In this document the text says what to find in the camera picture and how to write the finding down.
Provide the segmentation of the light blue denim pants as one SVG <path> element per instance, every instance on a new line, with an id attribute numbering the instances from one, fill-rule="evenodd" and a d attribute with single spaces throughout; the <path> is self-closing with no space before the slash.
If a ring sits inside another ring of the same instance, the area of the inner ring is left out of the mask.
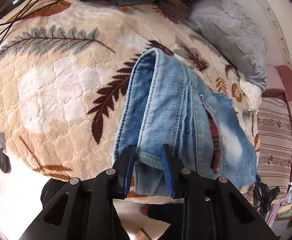
<path id="1" fill-rule="evenodd" d="M 162 151 L 168 145 L 199 175 L 227 177 L 238 189 L 257 175 L 254 145 L 233 101 L 214 93 L 189 67 L 158 48 L 142 54 L 130 76 L 113 156 L 136 148 L 135 192 L 167 196 Z"/>

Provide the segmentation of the white patterned pillow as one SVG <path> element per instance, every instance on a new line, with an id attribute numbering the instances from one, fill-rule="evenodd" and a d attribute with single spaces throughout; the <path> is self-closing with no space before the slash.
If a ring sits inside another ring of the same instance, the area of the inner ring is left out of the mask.
<path id="1" fill-rule="evenodd" d="M 262 102 L 262 90 L 244 77 L 240 78 L 239 85 L 246 100 L 248 111 L 257 114 Z"/>

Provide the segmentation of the striped floral bedspread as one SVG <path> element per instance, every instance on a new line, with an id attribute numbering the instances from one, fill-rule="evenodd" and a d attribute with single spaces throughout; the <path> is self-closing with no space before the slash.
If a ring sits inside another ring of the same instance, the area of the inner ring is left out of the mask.
<path id="1" fill-rule="evenodd" d="M 263 97 L 258 113 L 248 111 L 245 104 L 237 105 L 238 119 L 248 139 L 255 146 L 257 171 L 261 181 L 280 192 L 273 201 L 286 197 L 292 168 L 292 124 L 288 105 L 283 97 Z"/>

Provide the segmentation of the beige leaf pattern blanket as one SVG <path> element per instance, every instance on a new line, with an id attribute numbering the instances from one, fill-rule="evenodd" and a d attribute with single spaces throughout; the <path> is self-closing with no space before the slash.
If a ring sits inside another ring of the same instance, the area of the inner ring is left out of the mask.
<path id="1" fill-rule="evenodd" d="M 240 71 L 153 5 L 26 0 L 2 18 L 2 29 L 8 34 L 0 42 L 0 150 L 54 179 L 91 179 L 115 162 L 132 69 L 152 48 L 231 98 L 237 118 L 237 105 L 247 106 Z M 137 194 L 134 180 L 128 198 L 163 204 L 169 193 Z"/>

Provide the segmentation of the grey quilted pillow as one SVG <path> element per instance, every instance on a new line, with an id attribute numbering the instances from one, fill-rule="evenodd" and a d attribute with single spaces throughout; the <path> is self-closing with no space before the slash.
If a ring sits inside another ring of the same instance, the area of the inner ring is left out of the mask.
<path id="1" fill-rule="evenodd" d="M 265 91 L 267 43 L 236 0 L 196 0 L 186 22 L 237 67 L 247 81 Z"/>

